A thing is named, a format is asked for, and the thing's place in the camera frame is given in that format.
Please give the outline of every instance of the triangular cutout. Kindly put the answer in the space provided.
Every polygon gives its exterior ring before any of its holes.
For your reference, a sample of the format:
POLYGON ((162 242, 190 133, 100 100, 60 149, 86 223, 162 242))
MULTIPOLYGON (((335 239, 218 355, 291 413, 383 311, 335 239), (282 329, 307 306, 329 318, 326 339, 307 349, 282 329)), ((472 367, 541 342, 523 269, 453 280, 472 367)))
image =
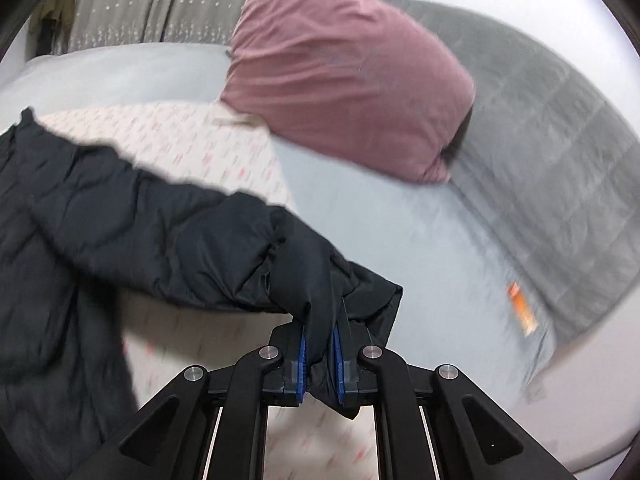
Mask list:
POLYGON ((169 398, 127 437, 120 446, 120 452, 145 465, 152 465, 179 405, 177 397, 169 398))
POLYGON ((522 444, 495 420, 473 397, 462 400, 466 416, 476 434, 484 461, 497 464, 507 458, 522 453, 522 444))

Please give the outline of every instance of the jacket sleeve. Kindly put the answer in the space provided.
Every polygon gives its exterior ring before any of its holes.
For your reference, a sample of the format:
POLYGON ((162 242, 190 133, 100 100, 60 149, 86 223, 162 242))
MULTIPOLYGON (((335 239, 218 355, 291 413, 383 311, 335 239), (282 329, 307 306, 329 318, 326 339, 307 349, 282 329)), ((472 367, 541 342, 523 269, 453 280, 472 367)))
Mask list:
POLYGON ((306 325, 308 360, 324 357, 342 302, 386 343, 402 289, 346 261, 279 206, 169 184, 107 146, 78 146, 25 110, 18 178, 31 215, 77 268, 197 308, 289 312, 306 325))

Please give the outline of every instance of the orange tag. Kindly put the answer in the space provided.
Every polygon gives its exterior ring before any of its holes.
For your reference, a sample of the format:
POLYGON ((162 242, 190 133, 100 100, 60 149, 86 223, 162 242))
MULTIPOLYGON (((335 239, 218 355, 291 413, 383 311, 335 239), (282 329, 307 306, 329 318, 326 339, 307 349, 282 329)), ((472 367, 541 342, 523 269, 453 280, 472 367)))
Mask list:
POLYGON ((513 311, 520 320, 524 335, 527 336, 533 334, 538 328, 538 322, 536 321, 536 316, 533 315, 533 312, 529 308, 527 298, 524 297, 524 293, 520 290, 520 285, 516 282, 511 283, 511 286, 507 290, 507 294, 509 295, 511 304, 513 305, 513 311))

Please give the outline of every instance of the metal screw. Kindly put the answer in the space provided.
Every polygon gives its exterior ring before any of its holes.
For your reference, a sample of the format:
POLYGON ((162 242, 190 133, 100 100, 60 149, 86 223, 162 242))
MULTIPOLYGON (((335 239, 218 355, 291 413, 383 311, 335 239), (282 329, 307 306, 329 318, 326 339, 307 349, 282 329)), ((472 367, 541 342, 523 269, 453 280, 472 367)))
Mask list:
POLYGON ((275 359, 278 357, 278 349, 275 346, 263 346, 260 348, 260 357, 263 359, 275 359))
POLYGON ((443 379, 455 379, 458 376, 458 369, 454 365, 442 365, 438 368, 438 373, 443 379))
POLYGON ((204 372, 199 366, 192 366, 184 371, 184 378, 188 381, 199 381, 203 375, 204 372))
POLYGON ((382 348, 375 345, 368 345, 362 349, 362 354, 369 359, 377 359, 382 355, 382 348))

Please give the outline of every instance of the black fabric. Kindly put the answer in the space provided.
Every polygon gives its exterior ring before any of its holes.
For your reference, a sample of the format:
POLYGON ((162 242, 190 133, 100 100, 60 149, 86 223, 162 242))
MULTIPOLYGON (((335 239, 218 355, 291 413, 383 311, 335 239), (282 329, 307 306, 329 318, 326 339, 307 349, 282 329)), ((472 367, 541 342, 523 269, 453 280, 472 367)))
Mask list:
POLYGON ((281 207, 168 184, 30 110, 0 137, 0 203, 0 426, 36 480, 64 478, 134 410, 116 286, 289 312, 306 324, 308 389, 334 408, 326 348, 342 302, 386 344, 402 295, 281 207))

